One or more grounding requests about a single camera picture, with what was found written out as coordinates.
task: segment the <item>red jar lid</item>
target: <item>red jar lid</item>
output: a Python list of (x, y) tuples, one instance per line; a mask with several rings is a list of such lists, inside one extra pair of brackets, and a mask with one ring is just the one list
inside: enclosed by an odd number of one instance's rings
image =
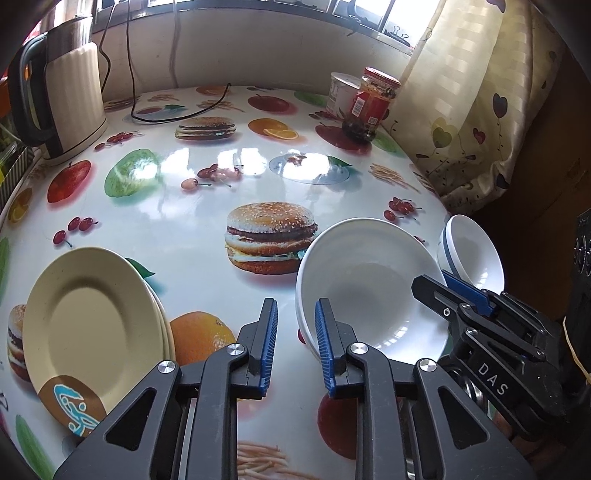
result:
[(380, 72), (379, 70), (372, 69), (372, 68), (368, 67), (363, 71), (363, 74), (367, 75), (368, 77), (373, 78), (379, 82), (384, 82), (385, 84), (387, 84), (388, 86), (390, 86), (394, 89), (401, 87), (401, 83), (397, 79), (395, 79), (394, 77), (391, 77), (387, 73)]

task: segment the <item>glass jar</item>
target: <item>glass jar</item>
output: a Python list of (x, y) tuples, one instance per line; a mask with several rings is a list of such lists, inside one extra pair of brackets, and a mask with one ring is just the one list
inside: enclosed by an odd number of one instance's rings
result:
[(361, 88), (343, 121), (345, 135), (359, 143), (371, 142), (400, 86), (394, 77), (366, 68), (361, 77)]

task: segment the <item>kettle handle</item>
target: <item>kettle handle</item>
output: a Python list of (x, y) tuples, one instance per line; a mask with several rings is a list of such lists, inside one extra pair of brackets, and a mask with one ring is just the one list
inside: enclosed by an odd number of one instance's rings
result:
[[(30, 147), (38, 147), (56, 134), (45, 85), (46, 39), (47, 34), (43, 34), (24, 44), (18, 50), (8, 68), (8, 95), (12, 109), (12, 119), (23, 143)], [(25, 69), (29, 62), (31, 63), (29, 85), (40, 128), (33, 121), (33, 113), (27, 92)]]

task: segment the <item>window sill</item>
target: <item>window sill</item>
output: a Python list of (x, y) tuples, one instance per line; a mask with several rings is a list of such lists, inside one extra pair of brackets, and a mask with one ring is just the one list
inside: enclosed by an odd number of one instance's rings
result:
[[(189, 0), (177, 3), (177, 8), (179, 12), (183, 12), (186, 10), (200, 10), (212, 8), (248, 8), (253, 10), (267, 10), (271, 12), (298, 15), (299, 17), (307, 17), (312, 18), (314, 20), (328, 22), (333, 25), (348, 28), (350, 30), (356, 28), (357, 34), (365, 35), (367, 37), (373, 38), (374, 40), (378, 40), (382, 43), (385, 43), (386, 45), (389, 45), (395, 48), (396, 50), (405, 53), (408, 56), (412, 55), (413, 53), (413, 50), (404, 45), (403, 43), (400, 43), (399, 41), (383, 33), (372, 30), (371, 28), (368, 28), (364, 25), (359, 25), (353, 20), (338, 17), (337, 15), (332, 15), (320, 10), (316, 10), (314, 8), (301, 7), (299, 5), (283, 4), (279, 2), (274, 2), (272, 0)], [(132, 11), (131, 21), (137, 20), (139, 18), (150, 17), (152, 15), (172, 13), (172, 11), (172, 4), (145, 7), (139, 10)], [(109, 13), (110, 9), (104, 9), (97, 14), (95, 26), (93, 29), (94, 33), (100, 32), (105, 29), (107, 19), (109, 18)], [(126, 18), (126, 8), (119, 7), (113, 14), (110, 26), (114, 27), (116, 25), (124, 24)]]

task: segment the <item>black cable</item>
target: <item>black cable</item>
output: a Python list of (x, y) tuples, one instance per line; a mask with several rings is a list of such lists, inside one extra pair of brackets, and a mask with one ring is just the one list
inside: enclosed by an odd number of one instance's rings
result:
[(113, 12), (115, 11), (115, 7), (116, 7), (116, 5), (113, 5), (111, 7), (111, 13), (109, 14), (109, 19), (107, 20), (107, 24), (105, 25), (105, 29), (103, 30), (103, 36), (100, 38), (100, 43), (99, 43), (99, 52), (107, 61), (107, 73), (105, 75), (105, 79), (103, 80), (103, 85), (100, 87), (101, 93), (103, 93), (103, 90), (105, 90), (105, 85), (107, 84), (107, 79), (109, 78), (109, 74), (111, 73), (111, 59), (103, 50), (103, 43), (105, 41), (105, 37), (107, 36), (107, 30), (109, 28), (109, 25), (111, 24), (111, 18), (113, 18)]
[(135, 106), (137, 103), (137, 97), (135, 96), (135, 76), (134, 76), (134, 70), (131, 66), (131, 49), (129, 47), (129, 18), (131, 16), (131, 7), (129, 6), (129, 3), (130, 3), (130, 1), (127, 0), (127, 21), (125, 23), (125, 37), (126, 37), (126, 42), (127, 42), (127, 63), (129, 64), (129, 74), (131, 75), (131, 89), (132, 89), (132, 95), (133, 95), (133, 99), (134, 99), (134, 104), (131, 107), (131, 115), (130, 115), (131, 118), (133, 118), (134, 120), (140, 121), (140, 122), (148, 123), (148, 124), (167, 124), (170, 122), (177, 122), (179, 120), (186, 120), (187, 118), (192, 118), (194, 116), (201, 115), (202, 113), (205, 113), (205, 112), (217, 107), (221, 103), (221, 101), (224, 100), (226, 94), (228, 93), (228, 89), (230, 88), (230, 83), (228, 83), (226, 85), (226, 89), (223, 91), (223, 95), (221, 96), (221, 98), (217, 102), (215, 102), (213, 105), (210, 105), (202, 110), (199, 110), (198, 112), (191, 113), (190, 115), (178, 116), (175, 118), (169, 118), (167, 120), (147, 120), (145, 118), (140, 118), (138, 116), (135, 116), (134, 112), (135, 112)]

